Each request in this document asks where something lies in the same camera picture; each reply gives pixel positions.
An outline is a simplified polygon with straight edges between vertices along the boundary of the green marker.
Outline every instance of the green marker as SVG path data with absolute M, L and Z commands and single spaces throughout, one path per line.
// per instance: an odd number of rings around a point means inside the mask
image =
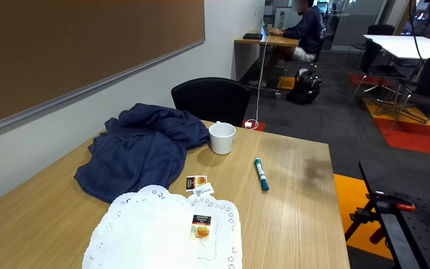
M 256 169 L 257 169 L 257 172 L 259 172 L 262 190 L 263 190 L 263 191 L 269 191 L 271 187 L 269 187 L 269 182 L 268 182 L 268 179 L 266 179 L 266 175 L 265 175 L 265 170 L 263 170 L 263 166 L 262 166 L 262 160 L 257 157 L 256 161 L 254 161 L 254 164 L 256 164 Z

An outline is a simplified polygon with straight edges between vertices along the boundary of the person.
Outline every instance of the person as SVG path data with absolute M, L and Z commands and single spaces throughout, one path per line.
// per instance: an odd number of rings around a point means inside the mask
M 272 58 L 268 64 L 268 75 L 271 75 L 281 58 L 313 61 L 316 60 L 317 52 L 322 49 L 320 46 L 325 25 L 319 6 L 314 6 L 314 0 L 298 0 L 296 9 L 299 15 L 302 15 L 302 21 L 298 25 L 286 30 L 274 28 L 271 34 L 301 39 L 301 43 L 295 49 L 275 46 Z

